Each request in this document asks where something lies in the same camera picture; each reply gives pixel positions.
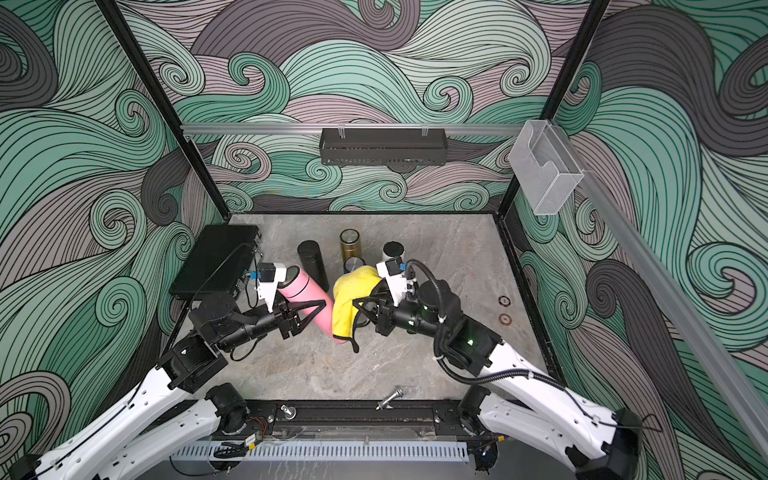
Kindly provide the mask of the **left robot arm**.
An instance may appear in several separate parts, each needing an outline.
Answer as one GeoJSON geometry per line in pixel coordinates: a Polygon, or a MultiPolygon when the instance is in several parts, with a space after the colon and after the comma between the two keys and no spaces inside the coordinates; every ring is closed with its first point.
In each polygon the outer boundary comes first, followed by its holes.
{"type": "Polygon", "coordinates": [[[203,297],[192,310],[193,331],[175,344],[143,380],[105,413],[60,446],[26,454],[13,479],[136,479],[185,445],[217,431],[238,434],[248,407],[229,383],[204,398],[194,393],[223,370],[225,353],[277,330],[301,333],[331,301],[318,299],[240,312],[225,293],[203,297]]]}

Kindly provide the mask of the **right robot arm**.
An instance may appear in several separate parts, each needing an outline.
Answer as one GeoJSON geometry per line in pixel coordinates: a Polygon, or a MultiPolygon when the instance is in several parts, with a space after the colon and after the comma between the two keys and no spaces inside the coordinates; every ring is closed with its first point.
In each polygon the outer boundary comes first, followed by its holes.
{"type": "Polygon", "coordinates": [[[396,328],[431,338],[438,366],[468,390],[459,404],[472,436],[519,440],[578,479],[631,479],[639,471],[641,420],[573,392],[535,367],[494,330],[466,315],[448,284],[395,294],[380,282],[353,308],[378,333],[396,328]]]}

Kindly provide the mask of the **pink thermos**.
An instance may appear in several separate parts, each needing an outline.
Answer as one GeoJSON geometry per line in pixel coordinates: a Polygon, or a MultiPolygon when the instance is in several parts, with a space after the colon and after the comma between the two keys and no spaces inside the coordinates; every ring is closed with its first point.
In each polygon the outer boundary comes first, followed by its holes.
{"type": "Polygon", "coordinates": [[[312,323],[322,330],[337,344],[344,344],[346,339],[338,339],[333,336],[333,308],[334,303],[330,296],[319,284],[313,280],[304,270],[297,265],[289,266],[286,270],[286,279],[277,288],[278,292],[292,304],[324,301],[325,306],[312,318],[312,323]]]}

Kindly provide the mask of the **yellow grey cleaning cloth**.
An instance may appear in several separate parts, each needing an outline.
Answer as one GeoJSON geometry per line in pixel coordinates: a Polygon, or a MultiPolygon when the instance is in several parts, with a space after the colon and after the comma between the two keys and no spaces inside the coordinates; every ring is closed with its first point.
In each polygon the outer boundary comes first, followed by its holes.
{"type": "Polygon", "coordinates": [[[348,341],[354,353],[359,352],[359,345],[354,339],[355,318],[359,310],[353,306],[353,301],[369,296],[380,280],[374,267],[362,266],[342,275],[334,284],[333,338],[348,341]]]}

